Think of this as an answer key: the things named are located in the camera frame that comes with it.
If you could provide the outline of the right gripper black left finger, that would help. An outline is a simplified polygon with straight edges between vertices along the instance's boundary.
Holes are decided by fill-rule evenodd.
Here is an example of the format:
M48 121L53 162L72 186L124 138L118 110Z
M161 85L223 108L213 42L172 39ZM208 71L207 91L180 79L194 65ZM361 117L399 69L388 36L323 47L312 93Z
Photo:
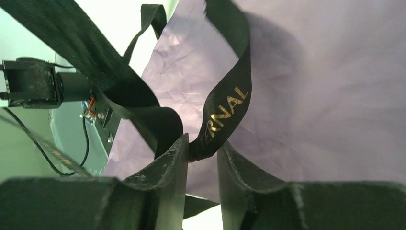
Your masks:
M0 186L3 230L180 230L187 134L145 168L114 177L11 178Z

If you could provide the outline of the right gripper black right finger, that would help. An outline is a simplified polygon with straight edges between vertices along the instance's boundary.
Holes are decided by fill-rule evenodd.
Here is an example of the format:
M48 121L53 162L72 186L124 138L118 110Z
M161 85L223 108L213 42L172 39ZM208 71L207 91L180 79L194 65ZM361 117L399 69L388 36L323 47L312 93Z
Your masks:
M225 230L403 230L406 188L393 182L285 182L229 143L217 153Z

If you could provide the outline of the purple pink wrapping paper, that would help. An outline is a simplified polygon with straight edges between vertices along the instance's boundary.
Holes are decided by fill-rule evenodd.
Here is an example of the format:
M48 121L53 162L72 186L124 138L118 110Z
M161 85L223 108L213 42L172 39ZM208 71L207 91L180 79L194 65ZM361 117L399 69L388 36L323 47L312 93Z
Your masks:
M204 18L177 0L142 78L195 139L203 104L237 61ZM236 0L251 34L252 97L228 142L285 181L406 184L406 1ZM121 120L103 176L153 160Z

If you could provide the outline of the black ribbon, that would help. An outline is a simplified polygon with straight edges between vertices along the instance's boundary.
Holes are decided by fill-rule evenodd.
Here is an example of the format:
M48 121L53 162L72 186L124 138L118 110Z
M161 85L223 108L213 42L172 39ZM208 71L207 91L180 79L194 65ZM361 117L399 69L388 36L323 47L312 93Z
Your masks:
M206 19L229 43L238 62L208 94L198 137L187 141L179 115L159 105L147 84L129 65L133 46L119 55L94 22L73 0L3 0L0 6L54 49L91 82L96 97L129 119L155 154L147 166L153 182L140 171L124 182L125 200L143 218L155 218L170 190L186 186L189 162L212 157L246 114L251 98L249 24L231 0L207 0Z

